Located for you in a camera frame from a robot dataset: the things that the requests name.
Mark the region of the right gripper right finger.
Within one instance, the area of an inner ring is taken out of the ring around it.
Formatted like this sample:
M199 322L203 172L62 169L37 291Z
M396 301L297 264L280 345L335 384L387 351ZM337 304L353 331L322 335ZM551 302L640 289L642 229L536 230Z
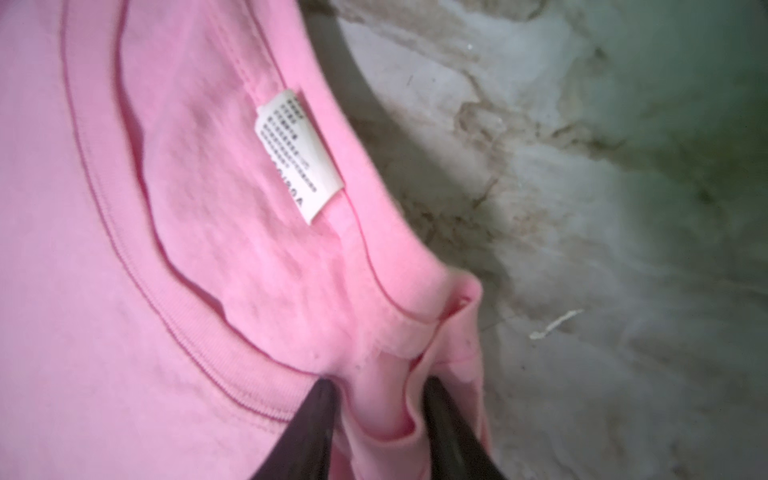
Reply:
M506 479L437 377L429 377L425 383L423 408L429 438L432 479Z

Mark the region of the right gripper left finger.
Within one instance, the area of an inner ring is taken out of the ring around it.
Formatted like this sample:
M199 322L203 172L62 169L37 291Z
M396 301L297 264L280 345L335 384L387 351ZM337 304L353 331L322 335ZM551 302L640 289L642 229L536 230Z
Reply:
M328 479L338 407L334 383L318 379L251 479Z

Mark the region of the pink t-shirt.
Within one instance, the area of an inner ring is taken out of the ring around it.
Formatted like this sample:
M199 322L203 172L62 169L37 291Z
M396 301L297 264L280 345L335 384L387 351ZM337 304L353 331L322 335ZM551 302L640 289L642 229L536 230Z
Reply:
M312 385L335 479L489 442L482 287L413 233L295 1L1 5L1 475L245 479Z

